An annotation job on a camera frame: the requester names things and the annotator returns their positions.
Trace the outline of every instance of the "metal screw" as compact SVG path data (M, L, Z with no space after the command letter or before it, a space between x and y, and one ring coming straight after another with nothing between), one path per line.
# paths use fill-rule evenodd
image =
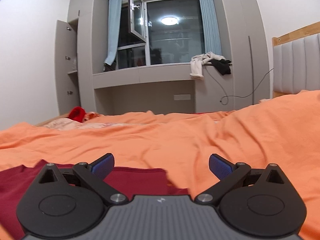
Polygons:
M126 196L123 194L117 193L117 194L111 195L110 200L115 203L120 203L126 200Z
M200 194L197 198L201 202L210 202L211 200L213 200L213 196L211 196L210 194Z

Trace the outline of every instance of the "ceiling light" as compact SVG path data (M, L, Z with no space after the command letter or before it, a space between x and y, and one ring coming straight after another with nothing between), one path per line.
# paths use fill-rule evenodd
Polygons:
M164 25L175 25L178 24L178 19L175 17L166 17L161 20Z

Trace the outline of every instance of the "cable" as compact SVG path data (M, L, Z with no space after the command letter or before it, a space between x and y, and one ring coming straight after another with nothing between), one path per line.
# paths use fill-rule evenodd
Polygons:
M222 105L224 105L224 106L229 103L229 97L247 98L247 97L251 96L251 95L257 90L257 88L260 86L260 84L261 84L262 81L265 79L265 77L271 72L271 70L273 70L273 68L270 69L270 70L263 76L263 78L261 79L261 81L259 82L259 84L256 86L256 88L255 88L249 95L247 95L247 96L245 96L245 97L241 97L241 96L233 96L233 95L228 96L228 95L227 95L227 92L225 91L225 89L223 88L223 86L210 74L210 72L207 70L207 67L204 66L204 68L205 68L205 70L207 71L207 73L209 74L209 76L212 77L212 79L213 79L215 82L217 82L217 84L222 88L225 96L220 99L220 103L221 103ZM227 98L227 102L226 102L225 104L222 103L222 99L223 99L223 98Z
M226 102L226 105L227 105L227 104L229 103L229 98L228 98L229 96L228 96L227 92L224 90L223 86L210 74L210 72L208 71L206 65L204 65L204 68L205 68L205 70L207 71L207 73L209 74L209 76L210 76L215 82L217 82L217 84L218 84L218 85L221 87L221 89L223 90L223 92L224 92L224 94L225 94L224 98L225 98L225 97L227 98L227 102Z

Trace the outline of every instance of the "wall switch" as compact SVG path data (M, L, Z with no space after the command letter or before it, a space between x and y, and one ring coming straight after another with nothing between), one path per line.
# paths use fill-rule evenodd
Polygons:
M173 95L173 100L191 100L191 95L190 94Z

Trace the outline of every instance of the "headboard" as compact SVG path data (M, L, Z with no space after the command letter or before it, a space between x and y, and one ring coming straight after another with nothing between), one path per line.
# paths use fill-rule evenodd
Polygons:
M273 97L320 90L320 22L273 37Z

